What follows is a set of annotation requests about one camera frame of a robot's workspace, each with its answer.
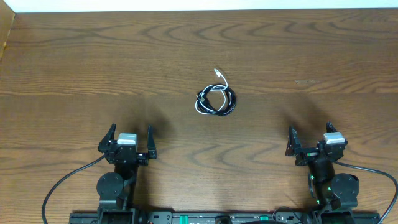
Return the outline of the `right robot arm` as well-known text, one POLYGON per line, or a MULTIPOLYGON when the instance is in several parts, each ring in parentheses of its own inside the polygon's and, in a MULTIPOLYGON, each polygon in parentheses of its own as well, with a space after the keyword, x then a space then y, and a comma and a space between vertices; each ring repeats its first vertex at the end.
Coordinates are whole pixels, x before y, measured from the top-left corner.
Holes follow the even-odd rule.
POLYGON ((347 144, 330 122, 315 147, 303 147, 297 130, 289 127, 285 155, 294 156, 296 166, 309 168, 308 185, 318 204, 302 216, 302 223, 355 222, 352 209, 358 206, 359 179, 351 174, 337 174, 333 167, 333 163, 343 157, 347 144))

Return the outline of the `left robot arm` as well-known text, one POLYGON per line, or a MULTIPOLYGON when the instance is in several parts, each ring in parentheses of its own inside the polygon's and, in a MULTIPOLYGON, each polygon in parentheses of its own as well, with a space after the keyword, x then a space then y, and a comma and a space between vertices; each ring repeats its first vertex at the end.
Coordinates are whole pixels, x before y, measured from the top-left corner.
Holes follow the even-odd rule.
POLYGON ((99 152, 114 166, 112 172, 101 176, 96 190, 99 195, 98 223, 149 223, 148 213, 133 204, 137 173, 157 158, 152 126, 147 129, 147 152, 137 151, 137 135, 121 133, 114 138, 112 124, 98 145, 99 152))

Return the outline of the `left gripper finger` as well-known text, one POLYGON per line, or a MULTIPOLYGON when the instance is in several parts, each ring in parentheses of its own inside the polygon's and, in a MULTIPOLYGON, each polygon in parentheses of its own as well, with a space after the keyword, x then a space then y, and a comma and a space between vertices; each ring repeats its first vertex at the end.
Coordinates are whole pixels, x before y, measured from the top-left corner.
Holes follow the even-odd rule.
POLYGON ((111 146, 114 144, 114 134, 116 131, 116 124, 112 124, 109 131, 105 134, 104 138, 98 145, 99 152, 107 153, 111 146))
POLYGON ((147 131, 147 150, 149 159, 157 159, 157 149, 155 146, 153 129, 151 125, 148 126, 147 131))

